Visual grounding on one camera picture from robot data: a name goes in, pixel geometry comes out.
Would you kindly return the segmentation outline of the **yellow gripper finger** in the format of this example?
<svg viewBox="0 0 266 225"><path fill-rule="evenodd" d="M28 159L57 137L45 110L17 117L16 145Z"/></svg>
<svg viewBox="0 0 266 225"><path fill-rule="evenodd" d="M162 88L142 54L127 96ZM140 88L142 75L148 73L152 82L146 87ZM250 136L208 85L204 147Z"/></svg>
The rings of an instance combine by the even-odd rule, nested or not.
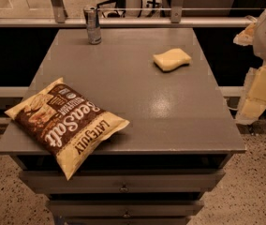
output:
<svg viewBox="0 0 266 225"><path fill-rule="evenodd" d="M266 110L266 61L259 68L250 68L244 79L235 121L241 125L256 122Z"/></svg>
<svg viewBox="0 0 266 225"><path fill-rule="evenodd" d="M233 43L240 46L249 46L253 44L254 31L257 23L257 19L253 16L247 16L250 20L250 24L246 28L235 36Z"/></svg>

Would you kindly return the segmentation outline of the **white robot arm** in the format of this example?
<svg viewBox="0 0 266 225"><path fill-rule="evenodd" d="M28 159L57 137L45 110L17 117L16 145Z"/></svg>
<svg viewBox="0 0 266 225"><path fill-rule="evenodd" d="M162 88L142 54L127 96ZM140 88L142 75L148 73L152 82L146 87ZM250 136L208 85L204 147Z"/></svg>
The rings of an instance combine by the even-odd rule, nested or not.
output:
<svg viewBox="0 0 266 225"><path fill-rule="evenodd" d="M251 125L266 110L266 8L233 42L241 46L252 45L254 55L263 60L261 67L248 70L235 116L237 124Z"/></svg>

